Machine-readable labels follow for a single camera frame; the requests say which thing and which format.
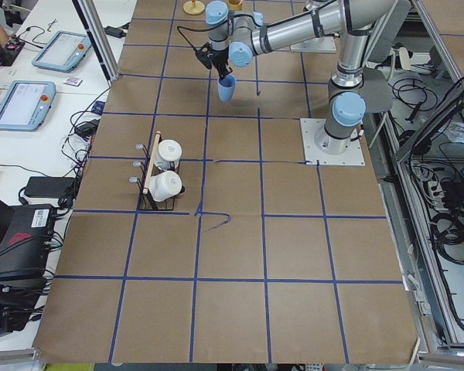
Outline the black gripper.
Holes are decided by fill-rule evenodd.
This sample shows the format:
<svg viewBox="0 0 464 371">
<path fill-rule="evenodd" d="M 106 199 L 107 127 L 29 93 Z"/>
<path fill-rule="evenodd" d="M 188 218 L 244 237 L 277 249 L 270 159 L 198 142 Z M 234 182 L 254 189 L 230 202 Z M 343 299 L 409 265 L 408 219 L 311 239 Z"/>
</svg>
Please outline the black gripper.
<svg viewBox="0 0 464 371">
<path fill-rule="evenodd" d="M 233 70 L 228 64 L 229 47 L 222 50 L 214 49 L 210 42 L 203 44 L 199 49 L 195 49 L 196 58 L 208 69 L 213 67 L 217 70 L 219 79 L 224 79 Z"/>
</svg>

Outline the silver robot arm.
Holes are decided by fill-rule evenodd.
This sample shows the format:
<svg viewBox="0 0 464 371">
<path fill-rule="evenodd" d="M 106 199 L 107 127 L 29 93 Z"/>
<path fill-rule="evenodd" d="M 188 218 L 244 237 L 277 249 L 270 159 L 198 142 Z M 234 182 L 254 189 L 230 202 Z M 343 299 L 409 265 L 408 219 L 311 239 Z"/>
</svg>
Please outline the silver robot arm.
<svg viewBox="0 0 464 371">
<path fill-rule="evenodd" d="M 308 1 L 304 11 L 266 24 L 260 12 L 242 12 L 223 1 L 204 8 L 207 43 L 194 47 L 197 60 L 218 73 L 219 87 L 230 86 L 232 67 L 283 49 L 303 53 L 316 40 L 338 37 L 341 50 L 328 80 L 327 116 L 310 139 L 326 155 L 340 156 L 355 139 L 366 114 L 391 109 L 391 91 L 379 70 L 402 26 L 407 1 Z"/>
</svg>

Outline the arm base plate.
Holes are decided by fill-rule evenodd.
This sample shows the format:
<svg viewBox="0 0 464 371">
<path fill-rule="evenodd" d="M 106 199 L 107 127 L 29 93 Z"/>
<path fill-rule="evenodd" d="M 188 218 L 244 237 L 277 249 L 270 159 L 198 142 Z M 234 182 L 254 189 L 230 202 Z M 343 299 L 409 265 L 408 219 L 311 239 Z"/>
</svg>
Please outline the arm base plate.
<svg viewBox="0 0 464 371">
<path fill-rule="evenodd" d="M 325 119 L 300 120 L 305 162 L 307 165 L 365 166 L 357 130 L 346 139 L 335 139 L 325 131 Z"/>
<path fill-rule="evenodd" d="M 290 46 L 291 52 L 334 54 L 336 44 L 333 36 L 313 38 Z"/>
</svg>

